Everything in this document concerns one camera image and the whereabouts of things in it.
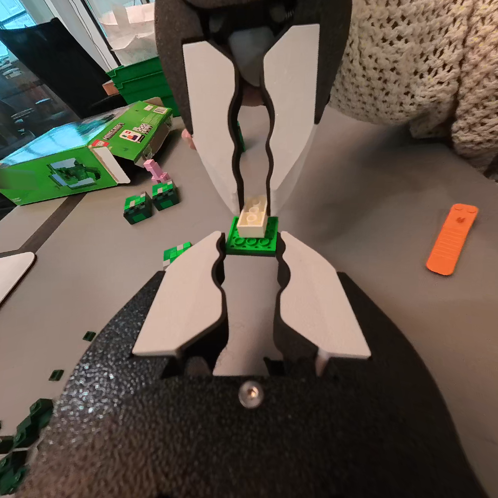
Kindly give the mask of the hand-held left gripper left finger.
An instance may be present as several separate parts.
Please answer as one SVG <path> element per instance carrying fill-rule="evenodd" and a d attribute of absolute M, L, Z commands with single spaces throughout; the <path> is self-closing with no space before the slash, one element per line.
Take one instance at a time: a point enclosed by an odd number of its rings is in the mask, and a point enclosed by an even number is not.
<path fill-rule="evenodd" d="M 138 358 L 166 358 L 167 376 L 211 376 L 228 342 L 225 233 L 214 231 L 166 268 L 133 346 Z"/>

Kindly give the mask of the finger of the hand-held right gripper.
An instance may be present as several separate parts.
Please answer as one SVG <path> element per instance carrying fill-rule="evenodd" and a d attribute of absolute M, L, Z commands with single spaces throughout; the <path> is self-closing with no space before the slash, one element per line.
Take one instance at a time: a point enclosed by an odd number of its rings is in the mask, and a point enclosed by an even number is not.
<path fill-rule="evenodd" d="M 190 105 L 190 132 L 208 176 L 228 209 L 240 214 L 239 187 L 233 172 L 236 153 L 231 107 L 238 90 L 232 60 L 208 41 L 183 45 Z"/>
<path fill-rule="evenodd" d="M 295 25 L 265 54 L 264 89 L 273 111 L 268 138 L 271 216 L 290 198 L 310 150 L 315 124 L 320 25 Z"/>

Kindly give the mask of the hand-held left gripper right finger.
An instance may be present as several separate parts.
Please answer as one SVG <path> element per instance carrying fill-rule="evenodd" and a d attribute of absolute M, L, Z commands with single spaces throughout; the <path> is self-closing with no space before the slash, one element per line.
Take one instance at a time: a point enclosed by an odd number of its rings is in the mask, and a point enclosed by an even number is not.
<path fill-rule="evenodd" d="M 310 359 L 317 377 L 331 358 L 368 359 L 370 348 L 336 269 L 282 231 L 277 238 L 274 343 L 291 362 Z"/>

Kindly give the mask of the green lego panel with studs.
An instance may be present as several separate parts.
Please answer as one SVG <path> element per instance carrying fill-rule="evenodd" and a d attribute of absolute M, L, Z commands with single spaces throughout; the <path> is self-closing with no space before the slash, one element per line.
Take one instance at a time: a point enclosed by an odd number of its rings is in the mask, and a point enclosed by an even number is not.
<path fill-rule="evenodd" d="M 263 238 L 242 237 L 237 228 L 238 221 L 239 217 L 233 217 L 226 240 L 226 254 L 256 257 L 274 257 L 276 255 L 278 217 L 268 218 Z"/>

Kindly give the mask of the white lego brick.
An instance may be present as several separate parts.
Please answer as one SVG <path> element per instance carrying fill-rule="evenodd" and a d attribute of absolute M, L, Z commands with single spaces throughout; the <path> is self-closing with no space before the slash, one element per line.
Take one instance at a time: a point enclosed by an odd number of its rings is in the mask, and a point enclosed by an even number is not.
<path fill-rule="evenodd" d="M 267 227 L 266 196 L 253 196 L 245 201 L 237 222 L 239 237 L 245 239 L 263 239 Z"/>

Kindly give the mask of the flat green lego panel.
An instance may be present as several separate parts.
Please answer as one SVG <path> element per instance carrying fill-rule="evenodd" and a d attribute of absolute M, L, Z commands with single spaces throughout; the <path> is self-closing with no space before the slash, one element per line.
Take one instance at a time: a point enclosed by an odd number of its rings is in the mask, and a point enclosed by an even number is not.
<path fill-rule="evenodd" d="M 168 248 L 163 252 L 163 271 L 166 271 L 171 264 L 179 258 L 184 252 L 186 252 L 190 247 L 192 246 L 192 243 L 190 241 L 187 241 L 183 244 L 180 244 L 178 246 L 174 246 L 172 248 Z"/>

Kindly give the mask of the green lego box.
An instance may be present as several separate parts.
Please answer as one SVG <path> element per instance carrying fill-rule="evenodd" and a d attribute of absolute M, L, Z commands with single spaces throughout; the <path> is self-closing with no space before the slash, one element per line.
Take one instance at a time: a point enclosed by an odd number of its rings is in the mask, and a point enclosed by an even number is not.
<path fill-rule="evenodd" d="M 53 128 L 1 160 L 1 194 L 16 204 L 130 183 L 172 128 L 153 98 Z"/>

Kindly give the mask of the person's right hand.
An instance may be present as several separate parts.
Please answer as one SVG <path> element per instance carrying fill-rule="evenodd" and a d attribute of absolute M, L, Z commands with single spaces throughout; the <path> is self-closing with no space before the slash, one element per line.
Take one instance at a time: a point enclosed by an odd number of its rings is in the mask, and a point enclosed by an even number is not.
<path fill-rule="evenodd" d="M 244 107 L 265 107 L 269 108 L 270 97 L 265 88 L 244 84 L 242 89 L 241 105 Z"/>

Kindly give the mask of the white paper bag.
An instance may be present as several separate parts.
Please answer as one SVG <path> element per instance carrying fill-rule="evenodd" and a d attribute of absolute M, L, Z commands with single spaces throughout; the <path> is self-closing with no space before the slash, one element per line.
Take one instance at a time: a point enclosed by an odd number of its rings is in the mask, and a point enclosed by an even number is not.
<path fill-rule="evenodd" d="M 157 56 L 154 7 L 154 2 L 131 1 L 131 5 L 125 6 L 112 1 L 110 10 L 99 17 L 121 65 L 129 66 Z"/>

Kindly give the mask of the black partition panel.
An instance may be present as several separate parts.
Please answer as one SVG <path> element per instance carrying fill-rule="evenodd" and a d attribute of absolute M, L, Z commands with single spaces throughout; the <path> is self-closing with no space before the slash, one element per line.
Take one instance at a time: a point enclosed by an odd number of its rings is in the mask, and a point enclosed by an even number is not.
<path fill-rule="evenodd" d="M 1 41 L 79 118 L 127 105 L 119 93 L 107 94 L 103 88 L 107 73 L 59 18 L 32 27 L 2 29 Z"/>

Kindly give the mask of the orange brick separator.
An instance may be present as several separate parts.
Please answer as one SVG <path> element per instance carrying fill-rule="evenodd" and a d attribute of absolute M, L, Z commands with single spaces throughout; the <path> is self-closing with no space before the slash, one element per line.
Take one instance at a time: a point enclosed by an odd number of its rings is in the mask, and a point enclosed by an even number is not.
<path fill-rule="evenodd" d="M 427 258 L 427 270 L 441 276 L 454 273 L 478 212 L 473 205 L 457 203 L 451 207 Z"/>

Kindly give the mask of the large paned window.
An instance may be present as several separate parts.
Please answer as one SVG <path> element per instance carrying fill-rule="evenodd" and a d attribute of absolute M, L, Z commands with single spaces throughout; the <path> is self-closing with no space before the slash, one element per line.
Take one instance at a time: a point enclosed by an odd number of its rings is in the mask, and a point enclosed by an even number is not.
<path fill-rule="evenodd" d="M 42 18 L 33 1 L 1 1 L 1 29 L 36 26 Z"/>

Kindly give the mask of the white book stand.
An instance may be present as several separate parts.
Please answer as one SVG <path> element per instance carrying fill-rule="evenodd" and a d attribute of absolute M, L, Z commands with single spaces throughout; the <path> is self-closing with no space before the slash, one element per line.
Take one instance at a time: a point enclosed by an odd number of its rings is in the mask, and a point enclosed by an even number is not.
<path fill-rule="evenodd" d="M 36 260 L 34 252 L 1 257 L 1 304 L 31 269 Z"/>

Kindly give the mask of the person's knit sweater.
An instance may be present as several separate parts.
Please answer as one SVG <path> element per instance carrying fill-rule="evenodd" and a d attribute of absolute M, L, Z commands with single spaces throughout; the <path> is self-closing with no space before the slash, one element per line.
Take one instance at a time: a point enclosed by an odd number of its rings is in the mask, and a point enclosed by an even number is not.
<path fill-rule="evenodd" d="M 497 1 L 472 2 L 452 140 L 458 155 L 497 182 Z"/>

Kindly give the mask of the pile of dark green pieces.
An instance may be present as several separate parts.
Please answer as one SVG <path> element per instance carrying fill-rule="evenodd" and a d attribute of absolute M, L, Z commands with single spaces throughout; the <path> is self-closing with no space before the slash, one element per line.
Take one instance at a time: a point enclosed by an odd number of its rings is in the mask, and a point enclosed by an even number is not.
<path fill-rule="evenodd" d="M 88 348 L 62 400 L 39 399 L 1 457 L 1 497 L 99 497 L 106 474 L 105 416 L 114 407 L 108 334 L 87 332 Z"/>

